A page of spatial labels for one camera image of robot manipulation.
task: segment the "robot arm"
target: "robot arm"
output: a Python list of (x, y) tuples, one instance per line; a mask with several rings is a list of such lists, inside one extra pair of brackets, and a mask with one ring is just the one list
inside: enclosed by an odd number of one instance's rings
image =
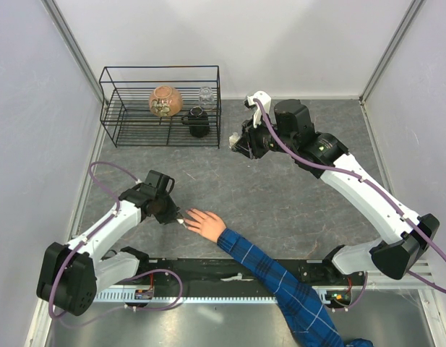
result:
[[(263, 99), (255, 97), (260, 93)], [(264, 109), (269, 109), (269, 96), (264, 92), (255, 95), (247, 98), (246, 106), (251, 106), (253, 99), (257, 98)], [(255, 107), (257, 110), (253, 119), (242, 123), (241, 136), (235, 134), (231, 137), (232, 151), (250, 159), (261, 158), (268, 151), (283, 152), (264, 121), (257, 116), (259, 106)], [(334, 249), (331, 252), (334, 267), (344, 275), (378, 269), (391, 278), (401, 279), (428, 248), (405, 219), (418, 220), (418, 227), (431, 239), (439, 227), (438, 220), (431, 214), (419, 216), (387, 193), (404, 212), (404, 218), (401, 218), (377, 191), (368, 184), (363, 184), (366, 179), (384, 190), (359, 165), (348, 148), (333, 135), (315, 131), (309, 110), (300, 100), (281, 101), (275, 105), (274, 113), (275, 133), (295, 154), (309, 162), (343, 168), (363, 177), (357, 179), (345, 173), (325, 171), (296, 162), (300, 168), (311, 172), (340, 192), (371, 222), (380, 235), (378, 239), (365, 244)]]
[[(80, 315), (91, 305), (97, 292), (134, 276), (140, 260), (147, 257), (146, 254), (127, 247), (107, 260), (103, 260), (103, 256), (128, 230), (146, 217), (153, 215), (160, 224), (182, 218), (179, 208), (170, 197), (173, 188), (174, 179), (163, 173), (150, 171), (144, 183), (121, 193), (118, 212), (114, 206), (86, 232), (65, 245), (54, 242), (44, 254), (37, 288), (38, 297), (49, 300), (62, 262), (80, 242), (84, 245), (73, 256), (56, 288), (54, 304), (57, 307), (73, 315)], [(112, 214), (115, 217), (93, 237), (89, 237)]]

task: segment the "human hand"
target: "human hand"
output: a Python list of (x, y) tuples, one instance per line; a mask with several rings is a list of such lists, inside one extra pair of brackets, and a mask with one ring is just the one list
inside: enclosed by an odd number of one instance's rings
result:
[(223, 220), (213, 212), (202, 212), (195, 208), (191, 208), (187, 211), (187, 214), (194, 219), (184, 219), (187, 228), (210, 241), (216, 242), (218, 237), (220, 237), (226, 229)]

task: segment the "finger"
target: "finger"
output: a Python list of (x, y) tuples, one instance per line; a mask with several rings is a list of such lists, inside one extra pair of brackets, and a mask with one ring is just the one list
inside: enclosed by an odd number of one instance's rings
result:
[(208, 218), (208, 215), (205, 214), (205, 212), (199, 211), (197, 208), (192, 208), (191, 210), (193, 213), (198, 214), (202, 219)]
[(184, 219), (184, 222), (186, 224), (189, 224), (190, 226), (195, 226), (196, 228), (200, 228), (201, 224), (199, 222), (196, 222), (195, 220), (190, 220), (190, 219)]
[(193, 227), (193, 226), (187, 226), (187, 228), (188, 228), (190, 231), (193, 231), (193, 232), (195, 232), (195, 233), (197, 233), (197, 234), (199, 234), (199, 235), (202, 235), (202, 231), (201, 231), (200, 229), (198, 229), (198, 228), (195, 228), (195, 227)]
[(215, 220), (221, 220), (221, 218), (213, 212), (205, 211), (205, 213)]
[(188, 210), (187, 214), (190, 215), (191, 217), (193, 217), (193, 219), (195, 219), (197, 222), (203, 222), (203, 218), (200, 217), (198, 214), (192, 212), (192, 210)]

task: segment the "floor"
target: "floor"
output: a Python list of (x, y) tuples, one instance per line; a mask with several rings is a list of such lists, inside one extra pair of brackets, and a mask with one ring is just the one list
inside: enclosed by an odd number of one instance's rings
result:
[[(306, 100), (316, 130), (340, 139), (360, 164), (381, 181), (366, 124), (357, 100)], [(211, 210), (226, 225), (267, 250), (272, 257), (324, 257), (339, 244), (359, 244), (377, 237), (373, 227), (340, 194), (302, 171), (285, 154), (249, 160), (232, 153), (228, 137), (251, 116), (242, 100), (224, 100), (221, 146), (209, 148), (119, 147), (106, 138), (100, 154), (144, 179), (150, 169), (176, 180), (172, 197), (182, 209)], [(110, 167), (98, 178), (121, 193), (131, 179)], [(88, 197), (81, 231), (103, 216), (113, 202), (97, 187)], [(149, 218), (122, 238), (115, 249), (132, 246), (151, 257), (227, 257), (216, 245), (177, 224)]]
[[(115, 306), (121, 304), (94, 304), (82, 317), (64, 321), (80, 324)], [(367, 291), (359, 305), (332, 319), (345, 342), (366, 338), (376, 347), (434, 347), (416, 291)], [(67, 330), (57, 324), (50, 336), (47, 347), (298, 346), (274, 304), (183, 304), (137, 313), (122, 309), (89, 327)]]

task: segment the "blue plaid shirt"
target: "blue plaid shirt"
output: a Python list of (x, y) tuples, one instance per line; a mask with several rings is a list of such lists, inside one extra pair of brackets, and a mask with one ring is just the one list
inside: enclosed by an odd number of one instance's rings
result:
[[(218, 246), (248, 268), (274, 293), (280, 310), (294, 337), (306, 347), (344, 347), (332, 320), (317, 295), (307, 284), (300, 283), (278, 262), (231, 229), (218, 239)], [(357, 339), (347, 347), (372, 347)]]

